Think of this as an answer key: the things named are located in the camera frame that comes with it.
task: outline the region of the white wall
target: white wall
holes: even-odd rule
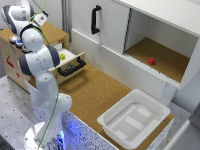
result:
[[[192,112],[200,102],[200,71],[181,90],[176,93],[173,102]]]
[[[35,0],[39,6],[42,6],[43,0]],[[34,11],[38,12],[39,9],[32,0],[29,0],[30,5],[33,6]],[[0,8],[5,5],[15,5],[15,0],[1,0]],[[62,29],[62,9],[61,0],[46,0],[44,10],[49,14],[48,22]],[[6,23],[0,16],[0,29],[7,28]]]

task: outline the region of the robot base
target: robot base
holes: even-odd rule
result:
[[[40,122],[40,123],[34,125],[33,127],[31,127],[26,132],[25,137],[24,137],[24,149],[25,150],[37,150],[38,149],[38,145],[40,144],[40,142],[38,140],[36,140],[35,137],[44,124],[45,124],[44,122]],[[47,144],[46,145],[41,144],[41,146],[38,150],[49,150],[49,147],[47,146]]]

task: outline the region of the yellow object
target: yellow object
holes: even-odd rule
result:
[[[65,54],[63,54],[63,53],[60,54],[60,59],[61,59],[61,60],[64,60],[64,59],[65,59]]]

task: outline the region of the cabinet shelf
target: cabinet shelf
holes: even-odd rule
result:
[[[126,54],[149,65],[147,60],[155,58],[155,63],[149,65],[166,76],[181,82],[190,58],[173,51],[149,38],[144,38],[130,49]]]

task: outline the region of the black handle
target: black handle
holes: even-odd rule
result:
[[[100,30],[96,28],[96,12],[101,10],[101,7],[96,5],[96,8],[92,10],[92,25],[91,25],[91,30],[92,34],[98,33]]]
[[[82,67],[84,67],[86,65],[86,63],[80,57],[77,58],[77,61],[79,62],[78,66],[75,66],[75,67],[73,67],[69,70],[67,70],[67,68],[66,68],[65,71],[63,71],[61,68],[58,68],[58,73],[60,75],[64,76],[64,77],[66,77],[66,76],[69,76],[70,74],[76,72],[77,70],[81,69]]]

